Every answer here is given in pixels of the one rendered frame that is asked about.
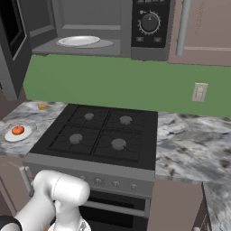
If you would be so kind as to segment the grey microwave turntable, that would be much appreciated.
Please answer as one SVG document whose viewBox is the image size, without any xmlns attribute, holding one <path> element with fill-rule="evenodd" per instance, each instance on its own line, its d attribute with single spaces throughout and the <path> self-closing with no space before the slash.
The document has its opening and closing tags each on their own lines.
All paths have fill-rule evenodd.
<svg viewBox="0 0 231 231">
<path fill-rule="evenodd" d="M 93 42 L 90 44 L 81 44 L 81 45 L 74 45 L 74 48 L 78 49 L 95 49 L 95 48 L 105 48 L 109 46 L 113 46 L 114 43 L 109 40 L 100 40 L 98 42 Z"/>
</svg>

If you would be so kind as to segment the white plate in microwave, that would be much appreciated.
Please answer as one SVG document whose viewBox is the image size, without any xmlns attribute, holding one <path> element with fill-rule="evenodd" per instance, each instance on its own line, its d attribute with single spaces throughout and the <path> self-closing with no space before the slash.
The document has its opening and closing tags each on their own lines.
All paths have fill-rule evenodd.
<svg viewBox="0 0 231 231">
<path fill-rule="evenodd" d="M 87 46 L 96 42 L 100 39 L 97 36 L 70 36 L 59 39 L 57 44 L 64 47 L 82 47 Z"/>
</svg>

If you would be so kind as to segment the black microwave dial knob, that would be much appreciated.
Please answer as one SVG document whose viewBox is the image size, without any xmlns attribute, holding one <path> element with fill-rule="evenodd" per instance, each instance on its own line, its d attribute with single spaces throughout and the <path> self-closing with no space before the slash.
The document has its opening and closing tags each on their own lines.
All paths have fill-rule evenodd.
<svg viewBox="0 0 231 231">
<path fill-rule="evenodd" d="M 141 20 L 141 28 L 144 32 L 155 32 L 159 25 L 160 20 L 156 14 L 146 14 Z"/>
</svg>

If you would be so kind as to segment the orange squash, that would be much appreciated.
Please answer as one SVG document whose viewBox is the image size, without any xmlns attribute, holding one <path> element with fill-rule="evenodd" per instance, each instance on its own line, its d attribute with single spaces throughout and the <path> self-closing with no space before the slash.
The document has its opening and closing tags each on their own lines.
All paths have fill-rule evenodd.
<svg viewBox="0 0 231 231">
<path fill-rule="evenodd" d="M 18 126 L 15 126 L 13 129 L 12 129 L 12 134 L 14 135 L 20 135 L 24 132 L 24 127 L 21 126 L 21 125 L 18 125 Z"/>
</svg>

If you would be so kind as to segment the grey microwave oven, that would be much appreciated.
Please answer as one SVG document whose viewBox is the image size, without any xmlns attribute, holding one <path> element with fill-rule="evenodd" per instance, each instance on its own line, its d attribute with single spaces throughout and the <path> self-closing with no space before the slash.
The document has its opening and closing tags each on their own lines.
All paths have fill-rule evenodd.
<svg viewBox="0 0 231 231">
<path fill-rule="evenodd" d="M 19 0 L 32 53 L 168 59 L 174 0 Z M 160 25 L 144 32 L 141 20 L 156 14 Z M 97 36 L 113 46 L 95 49 L 64 47 L 70 36 Z"/>
</svg>

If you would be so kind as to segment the grey microwave door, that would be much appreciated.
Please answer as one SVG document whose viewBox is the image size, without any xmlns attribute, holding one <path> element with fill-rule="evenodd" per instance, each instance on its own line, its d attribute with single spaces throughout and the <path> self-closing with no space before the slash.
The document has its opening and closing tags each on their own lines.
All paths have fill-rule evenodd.
<svg viewBox="0 0 231 231">
<path fill-rule="evenodd" d="M 19 0 L 0 0 L 0 88 L 8 101 L 19 98 L 32 56 Z"/>
</svg>

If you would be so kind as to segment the black gas hob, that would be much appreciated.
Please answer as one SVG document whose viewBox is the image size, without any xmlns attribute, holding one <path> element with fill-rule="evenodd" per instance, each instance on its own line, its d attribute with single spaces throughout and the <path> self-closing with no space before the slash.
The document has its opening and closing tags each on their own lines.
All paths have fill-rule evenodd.
<svg viewBox="0 0 231 231">
<path fill-rule="evenodd" d="M 153 171 L 158 113 L 67 105 L 32 153 Z"/>
</svg>

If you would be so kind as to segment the white plate on worktop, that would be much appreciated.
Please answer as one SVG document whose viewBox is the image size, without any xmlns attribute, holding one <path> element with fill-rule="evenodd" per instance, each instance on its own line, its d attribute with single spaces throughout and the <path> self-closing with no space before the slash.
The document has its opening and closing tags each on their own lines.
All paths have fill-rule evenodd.
<svg viewBox="0 0 231 231">
<path fill-rule="evenodd" d="M 20 135 L 12 134 L 12 129 L 18 125 L 10 125 L 5 132 L 4 138 L 7 142 L 14 143 L 28 138 L 32 134 L 32 127 L 30 125 L 21 125 L 24 127 L 24 132 Z"/>
</svg>

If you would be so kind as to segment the brown base cupboard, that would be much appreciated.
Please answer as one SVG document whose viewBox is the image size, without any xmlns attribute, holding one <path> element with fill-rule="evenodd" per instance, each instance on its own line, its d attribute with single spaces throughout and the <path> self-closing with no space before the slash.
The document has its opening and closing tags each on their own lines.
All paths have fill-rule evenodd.
<svg viewBox="0 0 231 231">
<path fill-rule="evenodd" d="M 20 172 L 22 166 L 23 161 L 21 157 L 0 155 L 0 179 L 12 204 L 14 215 L 30 200 Z"/>
<path fill-rule="evenodd" d="M 202 183 L 155 178 L 147 231 L 202 231 L 206 213 Z"/>
</svg>

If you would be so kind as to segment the brown wall cupboard door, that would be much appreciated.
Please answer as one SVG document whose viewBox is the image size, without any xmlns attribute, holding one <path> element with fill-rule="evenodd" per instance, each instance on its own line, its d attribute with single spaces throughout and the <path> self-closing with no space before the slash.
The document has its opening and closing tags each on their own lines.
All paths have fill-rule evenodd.
<svg viewBox="0 0 231 231">
<path fill-rule="evenodd" d="M 168 62 L 231 67 L 231 0 L 191 0 L 184 51 L 177 56 L 182 1 L 175 0 Z"/>
</svg>

